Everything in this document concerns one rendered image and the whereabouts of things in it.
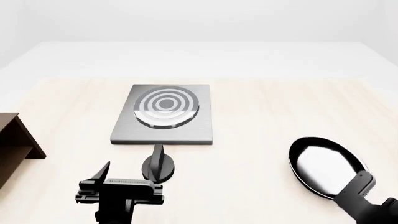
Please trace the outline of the dark brown wooden shelf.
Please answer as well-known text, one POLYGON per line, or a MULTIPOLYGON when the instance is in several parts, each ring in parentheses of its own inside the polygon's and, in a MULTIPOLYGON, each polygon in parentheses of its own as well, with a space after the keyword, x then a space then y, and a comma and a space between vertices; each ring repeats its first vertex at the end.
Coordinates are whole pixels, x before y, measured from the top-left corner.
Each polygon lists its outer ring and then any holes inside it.
POLYGON ((46 157, 18 113, 0 113, 0 189, 24 159, 46 157))

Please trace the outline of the round ringed burner plate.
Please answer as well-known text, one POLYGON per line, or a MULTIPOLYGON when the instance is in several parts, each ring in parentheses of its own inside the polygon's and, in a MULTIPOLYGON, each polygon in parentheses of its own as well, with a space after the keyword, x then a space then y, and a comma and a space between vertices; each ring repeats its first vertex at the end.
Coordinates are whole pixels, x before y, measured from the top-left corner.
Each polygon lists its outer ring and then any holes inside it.
POLYGON ((133 106, 134 116, 141 124, 155 129, 183 126, 198 114, 198 97, 179 86, 160 86, 139 96, 133 106))

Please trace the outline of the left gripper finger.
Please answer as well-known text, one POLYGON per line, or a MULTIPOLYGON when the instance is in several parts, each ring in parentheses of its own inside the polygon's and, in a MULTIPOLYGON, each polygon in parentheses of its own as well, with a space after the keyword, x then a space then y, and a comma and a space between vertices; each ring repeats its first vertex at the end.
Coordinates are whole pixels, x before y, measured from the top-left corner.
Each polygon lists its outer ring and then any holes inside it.
POLYGON ((108 161, 92 178, 82 180, 79 183, 80 190, 97 190, 106 179, 110 168, 110 161, 108 161))
POLYGON ((155 184, 160 184, 162 182, 160 173, 161 168, 158 162, 152 164, 150 161, 145 161, 143 163, 143 177, 146 180, 151 180, 155 184))

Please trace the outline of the black frying pan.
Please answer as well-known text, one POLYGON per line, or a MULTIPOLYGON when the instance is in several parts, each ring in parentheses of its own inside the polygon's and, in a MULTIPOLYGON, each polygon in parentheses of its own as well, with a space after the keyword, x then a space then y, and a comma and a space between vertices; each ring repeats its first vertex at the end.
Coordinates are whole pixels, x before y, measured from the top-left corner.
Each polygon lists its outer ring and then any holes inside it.
POLYGON ((333 200, 367 165, 349 149, 325 138, 296 139, 289 149, 289 166, 313 194, 333 200))

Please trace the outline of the grey metal stove base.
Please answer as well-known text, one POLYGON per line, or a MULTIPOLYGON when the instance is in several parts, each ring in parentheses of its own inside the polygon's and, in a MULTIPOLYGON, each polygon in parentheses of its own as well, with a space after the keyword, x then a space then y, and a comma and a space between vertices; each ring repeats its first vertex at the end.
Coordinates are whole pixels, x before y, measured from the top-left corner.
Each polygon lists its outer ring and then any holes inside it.
POLYGON ((116 121, 110 141, 114 145, 211 145, 213 143, 211 98, 209 85, 133 85, 116 121), (138 122, 133 106, 139 96, 160 86, 179 86, 192 91, 200 109, 189 123, 171 129, 155 129, 138 122))

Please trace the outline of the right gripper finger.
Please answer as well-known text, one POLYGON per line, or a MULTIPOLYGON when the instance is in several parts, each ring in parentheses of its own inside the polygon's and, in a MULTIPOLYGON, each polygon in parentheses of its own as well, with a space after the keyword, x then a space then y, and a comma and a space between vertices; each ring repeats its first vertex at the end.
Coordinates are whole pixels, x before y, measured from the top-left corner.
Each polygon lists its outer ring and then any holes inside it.
POLYGON ((360 171, 342 190, 344 194, 365 197, 375 186, 376 179, 368 171, 360 171))

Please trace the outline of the black stove knob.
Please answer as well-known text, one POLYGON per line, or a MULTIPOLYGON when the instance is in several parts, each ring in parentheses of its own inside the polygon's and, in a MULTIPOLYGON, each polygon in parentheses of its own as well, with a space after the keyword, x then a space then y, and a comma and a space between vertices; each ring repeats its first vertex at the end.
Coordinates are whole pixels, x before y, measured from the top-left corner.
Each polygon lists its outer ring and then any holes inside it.
POLYGON ((154 164, 155 162, 159 163, 159 167, 161 168, 161 183, 168 181, 174 174, 174 160, 170 156, 165 154, 164 145, 162 144, 156 144, 154 146, 152 155, 149 156, 145 161, 150 161, 152 164, 154 164))

